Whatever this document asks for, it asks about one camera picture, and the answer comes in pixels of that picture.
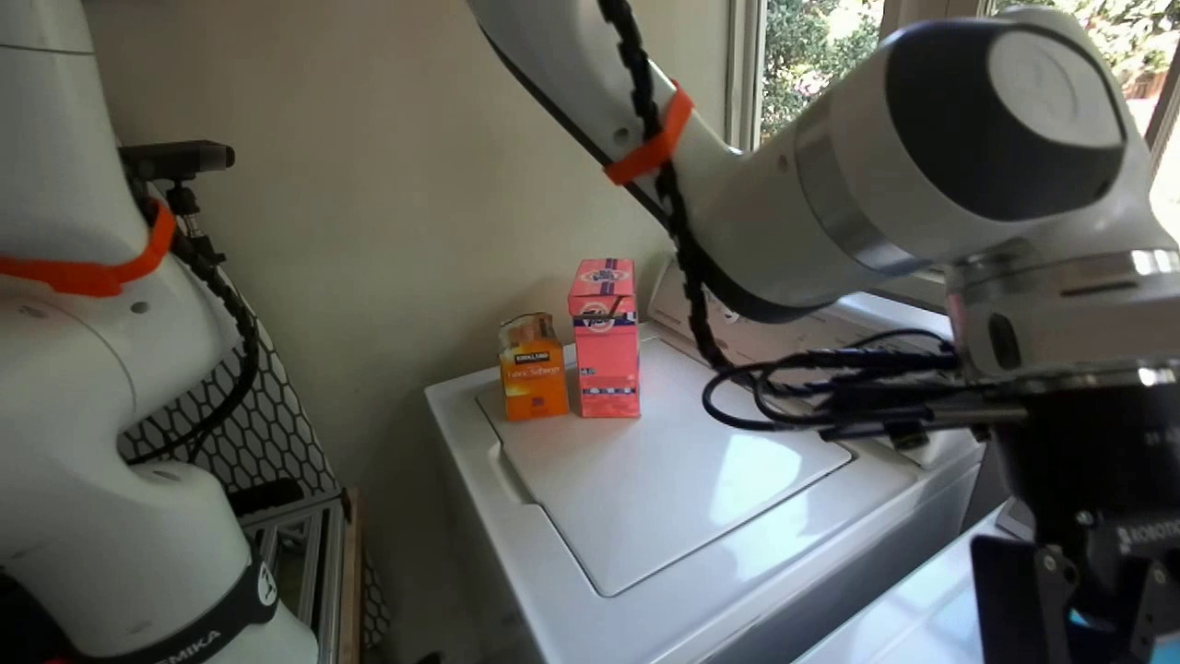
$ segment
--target small carton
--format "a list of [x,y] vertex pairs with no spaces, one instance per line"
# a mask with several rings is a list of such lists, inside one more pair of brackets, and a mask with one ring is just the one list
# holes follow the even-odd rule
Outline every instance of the small carton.
[[550,313],[523,313],[503,328],[504,419],[567,412],[563,355]]
[[634,265],[582,259],[567,286],[582,418],[638,418]]

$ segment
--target orange strap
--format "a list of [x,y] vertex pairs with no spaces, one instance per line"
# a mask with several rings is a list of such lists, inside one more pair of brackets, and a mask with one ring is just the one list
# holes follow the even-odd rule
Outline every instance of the orange strap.
[[614,176],[614,185],[631,185],[647,174],[656,174],[665,162],[672,162],[672,151],[674,151],[679,136],[685,131],[689,117],[694,117],[694,94],[674,90],[665,108],[665,131],[647,139],[643,149],[634,149],[620,162],[604,167],[604,176]]
[[146,279],[148,272],[157,272],[158,262],[170,256],[173,237],[176,237],[173,209],[157,203],[157,225],[148,233],[146,256],[121,265],[0,259],[0,275],[41,279],[62,296],[112,300],[112,296],[121,296],[131,279]]

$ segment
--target washing machine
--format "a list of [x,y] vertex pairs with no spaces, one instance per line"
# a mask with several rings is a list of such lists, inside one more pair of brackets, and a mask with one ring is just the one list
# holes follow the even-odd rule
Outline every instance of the washing machine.
[[[947,336],[940,313],[877,296],[793,324],[716,307],[713,324],[737,363],[885,328]],[[465,562],[503,580],[493,624],[518,617],[531,656],[793,660],[960,533],[983,465],[972,430],[919,449],[736,430],[701,411],[713,369],[694,355],[674,265],[643,328],[638,419],[503,419],[497,369],[427,387],[479,542]],[[752,411],[743,387],[721,399]]]

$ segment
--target white wall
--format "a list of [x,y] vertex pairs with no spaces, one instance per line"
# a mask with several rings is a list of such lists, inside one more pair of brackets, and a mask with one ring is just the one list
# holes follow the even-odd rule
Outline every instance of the white wall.
[[[713,117],[722,11],[638,2]],[[364,493],[404,656],[450,640],[469,660],[420,387],[490,365],[497,320],[560,308],[577,259],[647,262],[659,230],[503,69],[461,0],[93,0],[88,19],[121,139],[240,151],[201,181],[205,222]]]

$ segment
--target white appliance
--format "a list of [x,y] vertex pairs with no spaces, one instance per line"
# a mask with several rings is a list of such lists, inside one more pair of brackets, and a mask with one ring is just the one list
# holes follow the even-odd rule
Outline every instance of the white appliance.
[[[427,387],[448,452],[544,660],[793,660],[960,530],[983,445],[940,430],[823,441],[701,411],[679,272],[648,304],[643,419],[497,418],[497,374]],[[736,356],[854,342],[944,318],[854,296],[798,324],[716,313]]]

